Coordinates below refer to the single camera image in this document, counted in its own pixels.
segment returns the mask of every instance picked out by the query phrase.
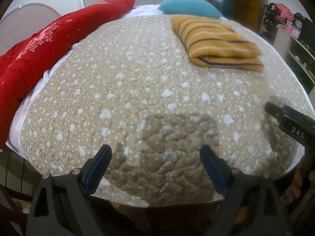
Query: yellow striped blanket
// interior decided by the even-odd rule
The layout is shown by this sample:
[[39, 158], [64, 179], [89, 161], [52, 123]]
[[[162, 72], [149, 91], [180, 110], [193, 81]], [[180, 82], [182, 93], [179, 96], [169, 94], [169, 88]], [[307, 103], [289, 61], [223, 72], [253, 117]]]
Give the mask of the yellow striped blanket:
[[171, 23], [196, 65], [264, 70], [257, 58], [262, 55], [257, 45], [238, 35], [229, 25], [212, 18], [188, 15], [174, 16]]

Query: bedspread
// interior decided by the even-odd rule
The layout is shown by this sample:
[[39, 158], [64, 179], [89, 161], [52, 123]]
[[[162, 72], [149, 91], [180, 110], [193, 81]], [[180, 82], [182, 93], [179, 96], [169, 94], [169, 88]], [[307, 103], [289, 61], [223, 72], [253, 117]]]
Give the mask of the bedspread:
[[28, 160], [57, 176], [109, 144], [112, 161], [95, 195], [138, 207], [214, 200], [199, 158], [203, 144], [244, 173], [283, 174], [303, 148], [264, 104], [313, 112], [281, 58], [238, 23], [225, 23], [262, 50], [263, 73], [190, 63], [169, 15], [98, 28], [33, 102], [21, 132]]

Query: red blanket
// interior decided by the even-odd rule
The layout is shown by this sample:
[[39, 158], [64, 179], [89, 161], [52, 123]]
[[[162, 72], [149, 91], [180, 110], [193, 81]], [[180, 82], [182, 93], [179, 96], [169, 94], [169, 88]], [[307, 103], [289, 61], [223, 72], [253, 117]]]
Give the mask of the red blanket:
[[104, 1], [69, 13], [0, 56], [0, 149], [8, 137], [11, 121], [23, 98], [44, 71], [67, 50], [104, 23], [133, 8], [134, 0]]

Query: teal pillow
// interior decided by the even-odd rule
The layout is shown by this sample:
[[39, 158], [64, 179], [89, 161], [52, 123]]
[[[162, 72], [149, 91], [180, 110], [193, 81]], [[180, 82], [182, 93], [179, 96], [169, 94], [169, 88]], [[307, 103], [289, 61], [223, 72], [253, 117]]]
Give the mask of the teal pillow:
[[222, 17], [221, 12], [205, 0], [163, 0], [159, 10], [166, 14], [186, 14], [208, 18]]

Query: brown door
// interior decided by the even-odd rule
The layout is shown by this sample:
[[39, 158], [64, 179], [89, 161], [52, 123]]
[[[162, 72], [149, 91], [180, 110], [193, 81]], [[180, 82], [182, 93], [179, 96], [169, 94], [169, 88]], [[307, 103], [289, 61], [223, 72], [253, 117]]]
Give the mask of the brown door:
[[235, 0], [234, 19], [243, 26], [257, 31], [263, 0]]

